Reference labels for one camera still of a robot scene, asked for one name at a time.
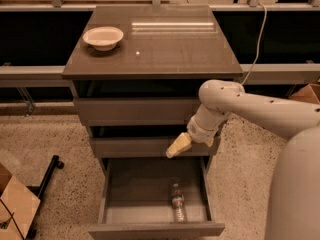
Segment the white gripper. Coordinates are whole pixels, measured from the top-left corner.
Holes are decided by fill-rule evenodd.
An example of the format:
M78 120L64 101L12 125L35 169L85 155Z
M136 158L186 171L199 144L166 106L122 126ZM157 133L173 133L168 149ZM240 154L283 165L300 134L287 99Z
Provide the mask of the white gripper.
M181 133L174 140L166 150L166 156L168 158L178 156L192 147L192 141L212 147L219 126L228 119L229 115L229 112L209 109L201 104L187 124L187 133Z

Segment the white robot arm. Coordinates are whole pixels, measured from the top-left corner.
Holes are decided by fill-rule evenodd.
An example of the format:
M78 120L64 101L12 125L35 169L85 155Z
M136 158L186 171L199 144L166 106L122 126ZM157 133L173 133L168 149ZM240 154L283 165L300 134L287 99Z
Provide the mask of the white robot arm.
M212 146L234 113L285 139L270 185L264 240L320 240L320 110L312 103L248 94L237 82L208 80L197 112L168 147L172 158L193 143Z

